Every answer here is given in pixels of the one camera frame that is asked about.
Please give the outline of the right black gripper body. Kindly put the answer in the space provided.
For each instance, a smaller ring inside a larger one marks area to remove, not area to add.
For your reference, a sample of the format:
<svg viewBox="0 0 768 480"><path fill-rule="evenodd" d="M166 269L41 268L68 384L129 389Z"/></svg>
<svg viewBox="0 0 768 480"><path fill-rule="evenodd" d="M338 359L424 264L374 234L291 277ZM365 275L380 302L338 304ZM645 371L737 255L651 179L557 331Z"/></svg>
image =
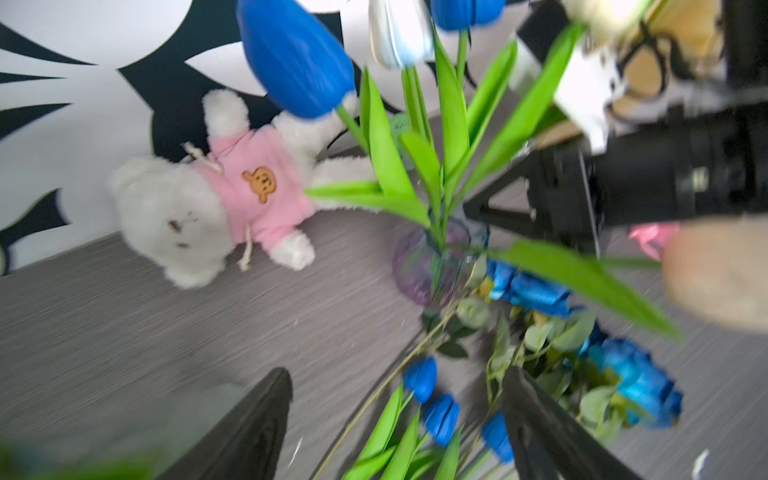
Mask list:
<svg viewBox="0 0 768 480"><path fill-rule="evenodd" d="M745 104L611 137L601 153L574 138L530 155L536 237L592 238L605 227L767 211L767 105Z"/></svg>

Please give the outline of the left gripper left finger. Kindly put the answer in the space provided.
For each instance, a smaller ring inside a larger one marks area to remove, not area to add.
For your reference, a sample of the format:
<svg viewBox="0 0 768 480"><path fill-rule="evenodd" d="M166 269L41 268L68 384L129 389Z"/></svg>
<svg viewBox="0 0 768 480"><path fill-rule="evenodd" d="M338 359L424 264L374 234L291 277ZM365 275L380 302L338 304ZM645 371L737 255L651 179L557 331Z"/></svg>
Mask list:
<svg viewBox="0 0 768 480"><path fill-rule="evenodd" d="M161 479L272 480L287 432L293 384L284 367L272 369Z"/></svg>

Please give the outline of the yellow wavy glass vase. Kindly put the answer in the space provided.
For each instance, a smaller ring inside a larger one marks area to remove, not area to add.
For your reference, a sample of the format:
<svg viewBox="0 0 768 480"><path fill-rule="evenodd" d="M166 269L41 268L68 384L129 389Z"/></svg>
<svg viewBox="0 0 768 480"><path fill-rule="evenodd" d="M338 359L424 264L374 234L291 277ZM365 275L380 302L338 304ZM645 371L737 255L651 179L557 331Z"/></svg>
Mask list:
<svg viewBox="0 0 768 480"><path fill-rule="evenodd" d="M619 111L627 113L643 101L651 102L652 83L663 83L672 78L683 81L706 77L715 70L721 59L723 27L720 23L722 7L719 1L652 1L643 16L649 35L661 43L661 65L654 73L649 53L632 58L630 43L641 40L638 26L628 27L619 37L609 37L623 57L629 59L630 90L619 102Z"/></svg>

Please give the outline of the blue rose low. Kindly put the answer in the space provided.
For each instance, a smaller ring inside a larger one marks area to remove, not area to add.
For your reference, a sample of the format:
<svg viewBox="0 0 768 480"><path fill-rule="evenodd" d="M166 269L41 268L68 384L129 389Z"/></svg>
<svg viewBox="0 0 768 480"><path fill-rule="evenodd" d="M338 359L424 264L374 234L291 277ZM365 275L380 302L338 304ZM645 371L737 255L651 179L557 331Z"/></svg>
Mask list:
<svg viewBox="0 0 768 480"><path fill-rule="evenodd" d="M654 363L649 351L627 338L605 337L592 343L585 354L600 374L618 381L619 405L626 412L628 427L638 423L658 429L677 425L683 393Z"/></svg>

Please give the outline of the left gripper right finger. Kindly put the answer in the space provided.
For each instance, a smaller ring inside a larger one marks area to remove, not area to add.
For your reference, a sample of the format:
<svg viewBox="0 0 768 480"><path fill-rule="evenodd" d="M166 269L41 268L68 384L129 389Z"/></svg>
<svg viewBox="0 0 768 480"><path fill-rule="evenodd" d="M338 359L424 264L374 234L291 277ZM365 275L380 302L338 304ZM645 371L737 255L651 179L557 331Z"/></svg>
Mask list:
<svg viewBox="0 0 768 480"><path fill-rule="evenodd" d="M505 373L502 412L521 479L640 480L520 367Z"/></svg>

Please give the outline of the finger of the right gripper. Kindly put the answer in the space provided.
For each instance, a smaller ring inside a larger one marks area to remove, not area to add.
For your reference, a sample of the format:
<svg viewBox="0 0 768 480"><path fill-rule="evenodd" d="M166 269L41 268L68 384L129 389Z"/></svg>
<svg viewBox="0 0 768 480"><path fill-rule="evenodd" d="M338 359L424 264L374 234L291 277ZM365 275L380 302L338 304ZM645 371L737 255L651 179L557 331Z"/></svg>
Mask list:
<svg viewBox="0 0 768 480"><path fill-rule="evenodd" d="M576 238L576 171L547 158L514 162L464 201L465 216L535 240Z"/></svg>

